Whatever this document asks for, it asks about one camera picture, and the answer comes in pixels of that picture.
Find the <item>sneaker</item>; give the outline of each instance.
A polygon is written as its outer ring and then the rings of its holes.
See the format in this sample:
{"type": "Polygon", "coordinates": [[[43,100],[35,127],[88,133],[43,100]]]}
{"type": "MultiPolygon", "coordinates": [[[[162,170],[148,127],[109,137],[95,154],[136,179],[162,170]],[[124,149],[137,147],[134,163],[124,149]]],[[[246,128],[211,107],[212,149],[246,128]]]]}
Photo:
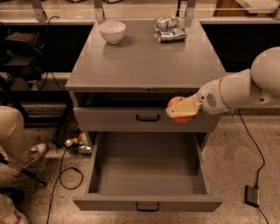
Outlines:
{"type": "MultiPolygon", "coordinates": [[[[45,143],[40,143],[37,144],[35,146],[33,146],[31,148],[31,153],[32,155],[29,158],[29,162],[24,165],[22,168],[23,169],[27,169],[28,167],[30,167],[31,165],[33,165],[35,162],[37,162],[38,160],[40,160],[47,152],[47,147],[45,143]]],[[[16,178],[18,176],[20,176],[21,172],[15,170],[16,172],[13,174],[13,176],[16,178]]]]}
{"type": "Polygon", "coordinates": [[[0,220],[0,224],[30,224],[27,216],[15,209],[14,214],[0,220]]]}

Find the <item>closed drawer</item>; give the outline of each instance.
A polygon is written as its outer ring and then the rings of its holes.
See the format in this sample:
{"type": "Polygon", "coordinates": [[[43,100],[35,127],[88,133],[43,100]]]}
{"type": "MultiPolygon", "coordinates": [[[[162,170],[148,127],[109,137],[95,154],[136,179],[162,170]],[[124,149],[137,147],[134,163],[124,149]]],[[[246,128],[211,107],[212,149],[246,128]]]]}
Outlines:
{"type": "Polygon", "coordinates": [[[99,132],[80,210],[213,211],[222,197],[209,195],[196,135],[99,132]]]}
{"type": "Polygon", "coordinates": [[[199,112],[189,122],[178,124],[165,108],[75,107],[73,111],[84,131],[211,132],[220,119],[199,112]]]}

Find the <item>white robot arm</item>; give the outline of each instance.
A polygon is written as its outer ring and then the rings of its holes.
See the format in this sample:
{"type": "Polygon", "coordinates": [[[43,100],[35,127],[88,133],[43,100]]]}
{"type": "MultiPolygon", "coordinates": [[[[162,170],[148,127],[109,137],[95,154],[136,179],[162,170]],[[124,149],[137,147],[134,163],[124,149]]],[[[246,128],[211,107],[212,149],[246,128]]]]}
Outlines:
{"type": "Polygon", "coordinates": [[[170,118],[195,116],[199,110],[219,114],[238,108],[280,103],[280,47],[259,54],[251,67],[208,82],[198,93],[166,109],[170,118]]]}

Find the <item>bowl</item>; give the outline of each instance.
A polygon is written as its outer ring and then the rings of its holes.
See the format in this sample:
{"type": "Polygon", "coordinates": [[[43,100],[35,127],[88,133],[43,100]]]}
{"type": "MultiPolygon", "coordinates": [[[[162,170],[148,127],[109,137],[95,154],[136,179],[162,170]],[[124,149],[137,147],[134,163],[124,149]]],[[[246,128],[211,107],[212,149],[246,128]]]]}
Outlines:
{"type": "Polygon", "coordinates": [[[110,44],[120,42],[124,37],[125,29],[126,25],[118,21],[108,21],[98,26],[101,36],[110,44]]]}

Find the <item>power adapter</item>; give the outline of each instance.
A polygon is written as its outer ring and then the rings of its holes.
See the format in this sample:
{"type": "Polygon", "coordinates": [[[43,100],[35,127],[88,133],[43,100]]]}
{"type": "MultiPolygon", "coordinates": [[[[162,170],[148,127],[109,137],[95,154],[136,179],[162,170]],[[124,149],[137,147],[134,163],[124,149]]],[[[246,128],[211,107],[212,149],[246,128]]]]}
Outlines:
{"type": "Polygon", "coordinates": [[[252,207],[260,206],[259,189],[253,186],[245,186],[245,203],[252,207]]]}

